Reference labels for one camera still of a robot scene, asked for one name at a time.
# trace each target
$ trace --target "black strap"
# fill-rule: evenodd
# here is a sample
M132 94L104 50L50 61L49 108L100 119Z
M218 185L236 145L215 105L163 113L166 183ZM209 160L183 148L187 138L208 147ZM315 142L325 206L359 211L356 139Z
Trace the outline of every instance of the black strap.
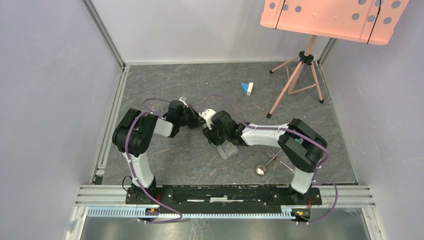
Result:
M279 23L280 18L281 18L281 13L283 13L283 8L284 8L284 4L285 4L285 3L286 3L286 0L284 0L284 1L282 2L281 11L279 12L279 16L278 16L277 24L275 25L275 29L277 29L278 23Z
M377 19L379 18L380 10L381 10L381 9L382 9L382 0L380 0L380 3L379 3L379 5L378 5L378 12L377 12L377 16L375 17L374 25L372 26L371 33L369 34L368 41L366 42L366 44L370 43L371 35L373 34L374 27L376 26Z

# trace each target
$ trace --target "pink music stand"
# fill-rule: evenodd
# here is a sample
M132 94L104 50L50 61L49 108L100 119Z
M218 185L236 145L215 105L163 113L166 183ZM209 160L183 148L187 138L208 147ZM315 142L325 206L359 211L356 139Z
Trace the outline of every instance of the pink music stand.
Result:
M284 93L294 94L316 87L319 102L324 99L310 55L317 36L350 40L366 44L386 45L392 37L409 0L266 0L260 24L267 28L311 34L306 51L269 71L300 58L297 67L269 111L270 118ZM310 65L314 84L293 91L304 65Z

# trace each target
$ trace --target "pink panel with holes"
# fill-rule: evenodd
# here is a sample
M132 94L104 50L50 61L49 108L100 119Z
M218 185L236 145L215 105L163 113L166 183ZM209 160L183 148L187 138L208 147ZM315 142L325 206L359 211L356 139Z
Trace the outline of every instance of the pink panel with holes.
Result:
M386 45L409 0L381 0L377 20L380 0L285 0L284 7L283 2L265 0L262 26L362 43L370 37L370 44Z

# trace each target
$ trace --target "metal frame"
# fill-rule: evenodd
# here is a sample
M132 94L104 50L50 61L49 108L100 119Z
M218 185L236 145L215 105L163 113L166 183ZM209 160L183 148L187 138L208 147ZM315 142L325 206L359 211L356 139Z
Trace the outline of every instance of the metal frame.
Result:
M106 163L108 162L109 150L112 145L112 134L117 124L118 113L121 107L122 97L124 95L125 85L127 83L128 72L130 66L126 66L119 78L116 86L113 101L109 110L109 118L107 119L102 142L97 153L97 164L92 171L92 183L101 183L103 175L105 174Z
M122 69L125 68L126 66L125 62L122 59L117 47L115 46L114 41L109 35L109 32L105 27L105 24L103 24L103 21L100 18L100 15L97 12L96 7L94 6L92 0L82 0L82 2L84 3L84 6L87 8L87 11L90 14L91 18L93 19L94 24L96 25L98 31L100 32L101 36L103 37L104 41L106 42L107 46L112 52L116 62Z
M335 189L332 185L318 186L321 192L322 205L312 208L330 208L335 200ZM376 205L370 188L366 185L339 185L336 208L360 208L365 217L371 240L383 240L382 231L376 218ZM80 239L86 217L134 218L145 216L147 208L158 208L157 204L125 204L126 194L120 185L81 185L72 214L73 228L66 234L66 240ZM183 218L221 218L221 219L287 219L285 214L291 208L306 208L306 205L281 206L282 214L185 214ZM162 214L161 218L173 218L176 214Z
M325 45L324 50L321 53L321 56L319 57L318 61L316 61L318 63L318 67L322 66L322 64L326 60L327 56L329 55L336 41L337 41L337 38L330 38L328 40L327 45Z
M328 87L328 85L326 83L326 77L324 76L324 71L323 71L322 65L319 64L318 62L316 62L316 66L318 67L319 74L321 75L322 82L324 84L323 87L325 89L327 89L328 101L331 101L331 99L333 99L333 95L332 95L331 91L329 90L329 87ZM340 118L339 118L339 115L337 114L337 109L334 107L334 104L332 104L332 103L330 104L330 106L331 106L331 108L332 108L332 110L334 112L334 116L335 116L335 119L336 119L336 123L337 123L338 129L340 129L341 138L343 139L344 146L346 147L346 150L347 150L347 155L349 156L349 161L350 161L350 165L352 166L353 175L355 176L355 181L357 183L359 183L359 184L362 184L362 182L359 181L357 170L355 168L355 163L352 160L353 157L352 157L351 151L349 149L349 146L346 144L345 133L343 132L343 129L342 129L342 127L339 124L340 123Z

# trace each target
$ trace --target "white wall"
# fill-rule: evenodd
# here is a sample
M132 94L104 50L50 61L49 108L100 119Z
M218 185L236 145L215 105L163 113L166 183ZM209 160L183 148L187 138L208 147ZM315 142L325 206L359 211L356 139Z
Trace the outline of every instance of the white wall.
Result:
M288 60L307 34L260 25L265 0L93 0L127 63ZM318 58L328 38L318 38Z
M323 66L388 240L423 239L423 12L422 1L410 0L387 46L339 40Z
M80 0L0 9L0 239L63 239L120 68Z

